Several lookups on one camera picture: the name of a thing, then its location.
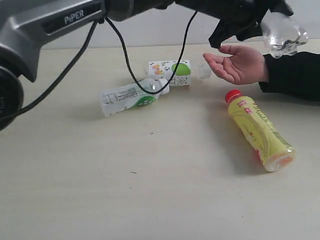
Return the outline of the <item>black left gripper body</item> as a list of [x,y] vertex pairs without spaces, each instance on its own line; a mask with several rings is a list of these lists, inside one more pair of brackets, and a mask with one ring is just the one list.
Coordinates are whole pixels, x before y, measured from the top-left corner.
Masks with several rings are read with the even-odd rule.
[[292,8],[284,0],[176,0],[175,3],[239,26],[261,22],[268,11],[287,17],[293,15]]

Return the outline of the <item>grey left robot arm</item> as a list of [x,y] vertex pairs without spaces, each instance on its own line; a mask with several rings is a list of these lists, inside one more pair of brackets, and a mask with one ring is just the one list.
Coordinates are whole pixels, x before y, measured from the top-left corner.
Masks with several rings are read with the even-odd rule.
[[[106,20],[122,22],[151,9],[164,10],[170,0],[3,0],[0,3],[0,127],[35,107],[23,107],[19,81],[37,78],[42,46],[87,24],[94,30]],[[177,5],[219,20],[209,43],[219,48],[230,37],[239,41],[262,35],[267,12],[292,16],[283,0],[178,0]]]

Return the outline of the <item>person's open receiving hand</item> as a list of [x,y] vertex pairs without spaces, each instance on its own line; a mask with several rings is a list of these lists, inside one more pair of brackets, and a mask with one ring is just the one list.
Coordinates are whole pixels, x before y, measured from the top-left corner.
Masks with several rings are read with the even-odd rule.
[[242,45],[223,45],[218,51],[226,56],[203,54],[204,60],[217,77],[234,85],[269,81],[266,60],[258,50]]

